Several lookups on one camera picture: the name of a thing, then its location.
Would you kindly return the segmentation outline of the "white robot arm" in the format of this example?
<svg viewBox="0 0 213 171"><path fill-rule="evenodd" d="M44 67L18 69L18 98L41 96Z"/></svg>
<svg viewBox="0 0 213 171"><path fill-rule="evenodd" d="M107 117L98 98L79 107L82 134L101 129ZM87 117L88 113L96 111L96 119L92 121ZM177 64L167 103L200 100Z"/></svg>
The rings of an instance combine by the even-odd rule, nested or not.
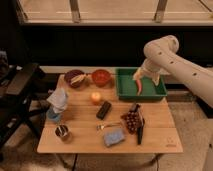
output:
<svg viewBox="0 0 213 171"><path fill-rule="evenodd" d="M158 85L160 70L164 69L213 109L213 71L180 57L178 49L179 41L173 35L146 43L143 48L145 60L133 79L148 77Z"/></svg>

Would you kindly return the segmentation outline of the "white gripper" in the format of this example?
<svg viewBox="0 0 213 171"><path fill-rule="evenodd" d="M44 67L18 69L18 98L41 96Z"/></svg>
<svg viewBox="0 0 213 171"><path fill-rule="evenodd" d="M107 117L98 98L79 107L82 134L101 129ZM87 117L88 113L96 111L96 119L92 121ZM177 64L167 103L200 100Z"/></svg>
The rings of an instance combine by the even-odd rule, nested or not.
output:
<svg viewBox="0 0 213 171"><path fill-rule="evenodd" d="M152 62L149 59L145 59L141 68L138 68L137 71L133 74L134 80L139 80L143 77L143 74L148 77L153 77L153 83L158 86L160 81L160 72L161 67Z"/></svg>

